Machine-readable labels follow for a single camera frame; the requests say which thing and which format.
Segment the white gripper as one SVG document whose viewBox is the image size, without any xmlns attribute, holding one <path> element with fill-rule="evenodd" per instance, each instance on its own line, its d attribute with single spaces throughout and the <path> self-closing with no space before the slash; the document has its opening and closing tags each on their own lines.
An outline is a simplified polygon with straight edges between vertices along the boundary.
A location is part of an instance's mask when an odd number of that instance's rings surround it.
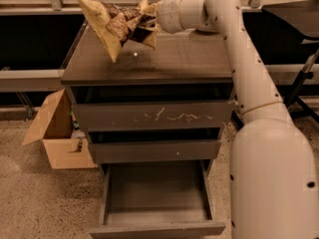
<svg viewBox="0 0 319 239">
<path fill-rule="evenodd" d="M 179 19 L 180 0 L 161 0 L 157 4 L 157 18 L 161 28 L 171 34 L 180 32 L 182 26 Z"/>
</svg>

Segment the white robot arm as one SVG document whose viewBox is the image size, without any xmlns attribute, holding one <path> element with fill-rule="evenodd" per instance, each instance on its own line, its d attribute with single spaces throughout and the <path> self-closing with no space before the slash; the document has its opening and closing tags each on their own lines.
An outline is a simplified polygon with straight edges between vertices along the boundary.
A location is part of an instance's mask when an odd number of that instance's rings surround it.
<svg viewBox="0 0 319 239">
<path fill-rule="evenodd" d="M 212 28 L 222 35 L 243 127 L 230 157 L 233 239 L 319 239 L 314 153 L 245 29 L 240 0 L 161 0 L 169 33 Z"/>
</svg>

